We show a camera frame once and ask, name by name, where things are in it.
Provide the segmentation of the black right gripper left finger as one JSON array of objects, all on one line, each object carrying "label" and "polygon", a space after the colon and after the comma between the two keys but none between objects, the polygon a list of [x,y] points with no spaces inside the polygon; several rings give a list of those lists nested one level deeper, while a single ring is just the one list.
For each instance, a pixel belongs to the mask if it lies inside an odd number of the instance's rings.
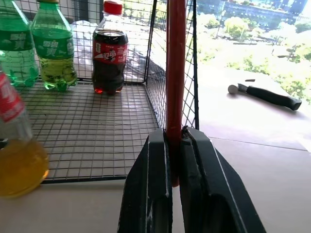
[{"label": "black right gripper left finger", "polygon": [[124,184],[119,233],[170,233],[173,197],[165,134],[157,129],[147,137]]}]

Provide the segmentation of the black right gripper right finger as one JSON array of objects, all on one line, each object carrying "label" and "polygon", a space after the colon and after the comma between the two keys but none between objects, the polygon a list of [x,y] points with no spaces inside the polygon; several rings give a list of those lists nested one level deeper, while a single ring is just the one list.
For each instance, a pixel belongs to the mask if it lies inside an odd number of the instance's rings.
[{"label": "black right gripper right finger", "polygon": [[201,131],[182,129],[180,197],[187,233],[264,233],[239,174]]}]

